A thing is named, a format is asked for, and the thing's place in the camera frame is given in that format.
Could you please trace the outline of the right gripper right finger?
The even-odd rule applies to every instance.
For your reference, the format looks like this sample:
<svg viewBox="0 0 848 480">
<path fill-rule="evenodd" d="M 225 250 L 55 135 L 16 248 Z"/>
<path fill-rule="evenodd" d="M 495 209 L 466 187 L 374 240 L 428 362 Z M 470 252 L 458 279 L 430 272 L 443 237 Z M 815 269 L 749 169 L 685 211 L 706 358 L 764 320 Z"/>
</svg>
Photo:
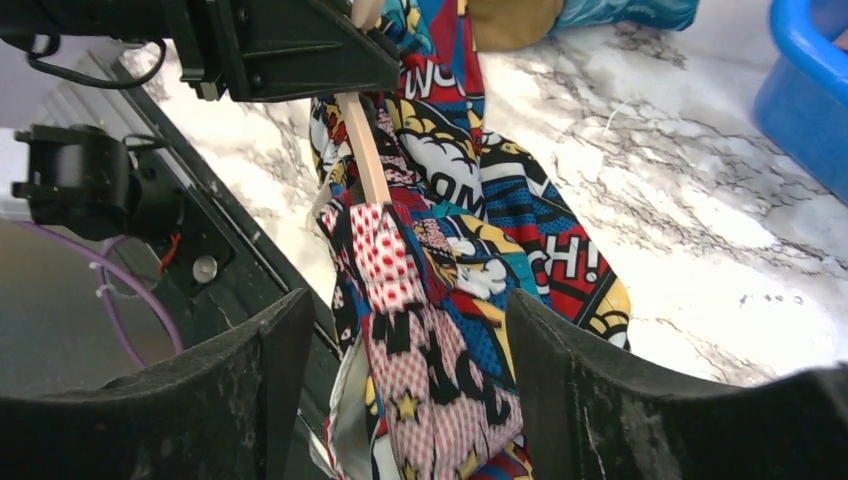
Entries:
<svg viewBox="0 0 848 480">
<path fill-rule="evenodd" d="M 743 388 L 656 365 L 528 293 L 506 312 L 539 479 L 843 479 L 847 368 Z"/>
</svg>

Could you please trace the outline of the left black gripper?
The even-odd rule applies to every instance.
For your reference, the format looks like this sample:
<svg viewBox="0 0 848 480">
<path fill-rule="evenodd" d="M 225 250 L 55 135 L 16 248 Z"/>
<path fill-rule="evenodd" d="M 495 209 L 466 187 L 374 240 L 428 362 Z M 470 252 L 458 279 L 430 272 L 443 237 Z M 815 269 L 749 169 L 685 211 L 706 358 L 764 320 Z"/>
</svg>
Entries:
<svg viewBox="0 0 848 480">
<path fill-rule="evenodd" d="M 181 81 L 205 101 L 271 103 L 399 84 L 394 43 L 344 1 L 164 1 Z"/>
</svg>

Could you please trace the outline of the blue plastic bin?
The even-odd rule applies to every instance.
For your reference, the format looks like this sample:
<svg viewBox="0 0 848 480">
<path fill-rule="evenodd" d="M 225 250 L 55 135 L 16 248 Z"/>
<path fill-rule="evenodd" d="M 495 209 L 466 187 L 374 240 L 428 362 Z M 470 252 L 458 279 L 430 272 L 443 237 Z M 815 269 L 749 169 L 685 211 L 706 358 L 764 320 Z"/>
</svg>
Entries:
<svg viewBox="0 0 848 480">
<path fill-rule="evenodd" d="M 778 58 L 760 87 L 760 131 L 840 200 L 847 200 L 847 0 L 780 0 L 769 27 Z"/>
</svg>

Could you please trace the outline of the mustard brown shorts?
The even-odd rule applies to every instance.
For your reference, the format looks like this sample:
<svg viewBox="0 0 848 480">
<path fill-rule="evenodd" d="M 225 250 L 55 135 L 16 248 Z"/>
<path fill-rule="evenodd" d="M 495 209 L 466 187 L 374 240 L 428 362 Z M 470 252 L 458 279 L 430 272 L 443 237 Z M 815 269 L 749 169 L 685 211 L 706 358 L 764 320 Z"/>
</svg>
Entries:
<svg viewBox="0 0 848 480">
<path fill-rule="evenodd" d="M 526 48 L 545 37 L 562 13 L 564 0 L 469 0 L 478 52 Z"/>
</svg>

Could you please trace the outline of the teal patterned shorts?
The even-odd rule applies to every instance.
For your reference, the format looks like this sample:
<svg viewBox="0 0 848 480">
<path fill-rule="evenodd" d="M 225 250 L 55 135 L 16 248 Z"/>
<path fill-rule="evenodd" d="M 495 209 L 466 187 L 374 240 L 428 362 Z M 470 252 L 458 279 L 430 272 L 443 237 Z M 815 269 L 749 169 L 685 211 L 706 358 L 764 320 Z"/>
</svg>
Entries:
<svg viewBox="0 0 848 480">
<path fill-rule="evenodd" d="M 568 0 L 550 33 L 621 22 L 682 31 L 694 22 L 698 6 L 699 0 Z"/>
</svg>

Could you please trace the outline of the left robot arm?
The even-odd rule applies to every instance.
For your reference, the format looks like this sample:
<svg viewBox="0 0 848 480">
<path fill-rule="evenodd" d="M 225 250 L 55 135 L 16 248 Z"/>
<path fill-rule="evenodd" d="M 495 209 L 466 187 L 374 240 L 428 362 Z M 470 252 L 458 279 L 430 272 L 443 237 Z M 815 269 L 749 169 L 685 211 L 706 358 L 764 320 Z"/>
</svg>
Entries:
<svg viewBox="0 0 848 480">
<path fill-rule="evenodd" d="M 143 86 L 148 75 L 106 80 L 50 63 L 66 36 L 122 42 L 172 41 L 182 81 L 198 98 L 273 103 L 334 95 L 365 198 L 389 200 L 363 92 L 399 82 L 396 50 L 376 25 L 379 1 L 5 1 L 1 38 L 39 72 L 100 90 Z M 1 164 L 1 216 L 58 225 L 88 240 L 128 235 L 147 242 L 180 228 L 185 203 L 130 161 L 104 130 L 35 125 L 7 130 L 15 155 Z"/>
</svg>

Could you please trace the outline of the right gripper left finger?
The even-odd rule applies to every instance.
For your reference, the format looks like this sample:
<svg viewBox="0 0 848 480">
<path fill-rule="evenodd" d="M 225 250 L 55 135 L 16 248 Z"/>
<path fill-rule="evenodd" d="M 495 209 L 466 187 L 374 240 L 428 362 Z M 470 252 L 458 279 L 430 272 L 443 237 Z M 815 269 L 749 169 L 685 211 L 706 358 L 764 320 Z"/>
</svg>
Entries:
<svg viewBox="0 0 848 480">
<path fill-rule="evenodd" d="M 5 479 L 281 479 L 315 308 L 296 290 L 97 390 L 1 401 Z"/>
</svg>

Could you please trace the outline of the comic print shorts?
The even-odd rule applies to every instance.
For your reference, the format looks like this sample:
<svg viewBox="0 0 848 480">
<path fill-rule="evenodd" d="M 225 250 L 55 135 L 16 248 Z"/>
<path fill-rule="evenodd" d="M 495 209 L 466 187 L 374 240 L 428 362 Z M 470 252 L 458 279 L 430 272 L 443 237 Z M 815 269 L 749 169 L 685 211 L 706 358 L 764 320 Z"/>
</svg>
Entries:
<svg viewBox="0 0 848 480">
<path fill-rule="evenodd" d="M 312 103 L 331 191 L 341 366 L 325 430 L 339 479 L 532 479 L 506 332 L 521 289 L 619 348 L 630 299 L 541 165 L 483 123 L 463 1 L 388 1 L 398 86 L 362 96 L 391 202 L 358 196 L 338 102 Z"/>
</svg>

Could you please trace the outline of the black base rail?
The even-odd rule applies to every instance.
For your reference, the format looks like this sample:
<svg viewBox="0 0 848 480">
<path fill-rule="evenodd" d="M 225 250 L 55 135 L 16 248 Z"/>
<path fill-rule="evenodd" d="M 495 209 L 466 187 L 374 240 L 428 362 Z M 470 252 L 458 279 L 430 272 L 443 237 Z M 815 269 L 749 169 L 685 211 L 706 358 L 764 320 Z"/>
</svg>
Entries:
<svg viewBox="0 0 848 480">
<path fill-rule="evenodd" d="M 301 159 L 291 113 L 228 100 L 193 101 L 168 93 L 169 77 L 164 71 L 147 87 L 109 96 L 119 132 L 164 141 L 142 162 L 187 198 L 163 301 L 177 308 L 178 331 L 192 347 L 293 290 L 312 296 L 313 334 L 286 475 L 326 479 L 322 435 L 339 360 L 324 295 L 334 274 L 325 249 L 302 226 L 317 186 Z"/>
</svg>

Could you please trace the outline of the beige wooden hanger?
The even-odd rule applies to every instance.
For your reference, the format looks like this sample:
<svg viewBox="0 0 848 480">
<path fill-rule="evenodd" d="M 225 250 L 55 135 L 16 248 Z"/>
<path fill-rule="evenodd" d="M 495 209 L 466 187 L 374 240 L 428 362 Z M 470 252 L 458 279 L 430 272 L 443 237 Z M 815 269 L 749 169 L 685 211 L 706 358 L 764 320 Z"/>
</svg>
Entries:
<svg viewBox="0 0 848 480">
<path fill-rule="evenodd" d="M 350 15 L 353 25 L 363 32 L 370 30 L 377 24 L 383 5 L 383 0 L 354 0 Z M 369 203 L 381 204 L 390 202 L 391 195 L 376 141 L 359 94 L 341 93 L 336 95 L 336 99 L 343 114 L 365 200 Z"/>
</svg>

